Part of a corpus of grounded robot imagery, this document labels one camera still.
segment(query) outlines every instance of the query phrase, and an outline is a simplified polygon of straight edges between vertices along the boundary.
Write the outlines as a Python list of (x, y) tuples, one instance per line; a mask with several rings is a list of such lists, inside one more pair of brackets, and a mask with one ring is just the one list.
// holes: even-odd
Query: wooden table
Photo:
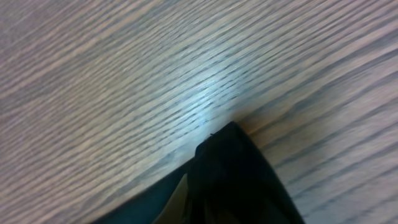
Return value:
[(86, 223), (235, 120), (307, 223), (398, 223), (398, 1), (0, 1), (0, 223)]

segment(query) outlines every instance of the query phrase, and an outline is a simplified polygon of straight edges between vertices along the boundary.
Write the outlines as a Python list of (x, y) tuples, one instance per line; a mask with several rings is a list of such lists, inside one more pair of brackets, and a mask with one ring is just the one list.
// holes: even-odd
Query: wooden surface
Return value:
[(307, 223), (398, 223), (398, 1), (0, 1), (0, 223), (86, 223), (232, 119)]

